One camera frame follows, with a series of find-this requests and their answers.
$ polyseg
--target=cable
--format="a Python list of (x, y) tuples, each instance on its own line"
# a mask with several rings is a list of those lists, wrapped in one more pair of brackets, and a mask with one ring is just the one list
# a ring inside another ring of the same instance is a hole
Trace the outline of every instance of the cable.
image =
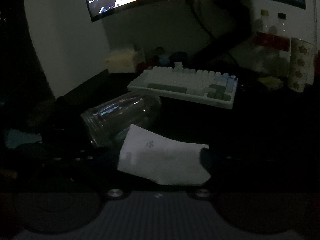
[[(198, 14), (197, 14), (197, 12), (196, 12), (196, 10), (194, 8), (194, 5), (193, 5), (195, 3), (195, 1), (194, 0), (186, 0), (186, 2), (189, 5), (190, 10), (191, 10), (194, 18), (198, 22), (199, 26), (210, 36), (210, 39), (212, 41), (216, 40), (217, 38), (212, 35), (211, 31), (209, 29), (207, 29), (207, 27), (204, 25), (204, 23), (199, 18)], [(198, 2), (199, 2), (199, 11), (201, 12), (201, 1), (198, 0)], [(238, 64), (237, 60), (231, 55), (231, 53), (229, 51), (227, 51), (227, 53), (232, 58), (232, 60), (236, 63), (236, 65), (238, 67), (240, 67), (240, 65)]]

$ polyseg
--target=silver bolt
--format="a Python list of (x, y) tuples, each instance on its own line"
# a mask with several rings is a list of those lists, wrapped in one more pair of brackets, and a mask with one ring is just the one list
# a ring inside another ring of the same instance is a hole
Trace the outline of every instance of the silver bolt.
[(210, 197), (210, 195), (211, 195), (211, 193), (209, 192), (209, 190), (204, 189), (204, 188), (198, 189), (196, 191), (196, 196), (198, 196), (198, 197)]
[(121, 197), (123, 194), (122, 190), (114, 188), (108, 191), (110, 197)]

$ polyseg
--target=paper cup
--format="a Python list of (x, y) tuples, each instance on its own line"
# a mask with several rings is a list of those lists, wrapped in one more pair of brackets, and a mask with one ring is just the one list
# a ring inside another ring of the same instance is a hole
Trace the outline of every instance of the paper cup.
[(288, 87), (296, 92), (303, 92), (308, 72), (313, 64), (314, 46), (306, 41), (292, 38), (291, 60), (288, 75)]

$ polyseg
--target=keyboard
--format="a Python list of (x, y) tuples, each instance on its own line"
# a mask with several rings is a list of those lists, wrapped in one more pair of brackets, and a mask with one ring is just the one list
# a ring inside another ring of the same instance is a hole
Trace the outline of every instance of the keyboard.
[(228, 73), (182, 67), (153, 67), (128, 85), (128, 90), (150, 90), (162, 97), (232, 109), (238, 79)]

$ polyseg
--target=spacebar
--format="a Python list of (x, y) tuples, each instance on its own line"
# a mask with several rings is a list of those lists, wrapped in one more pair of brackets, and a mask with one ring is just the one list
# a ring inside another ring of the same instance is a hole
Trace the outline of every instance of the spacebar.
[(187, 91), (187, 88), (183, 88), (183, 87), (175, 87), (175, 86), (168, 86), (168, 85), (161, 85), (161, 84), (154, 84), (154, 83), (150, 83), (148, 85), (148, 88), (160, 89), (160, 90), (166, 90), (166, 91), (178, 92), (178, 93), (184, 93), (184, 94)]

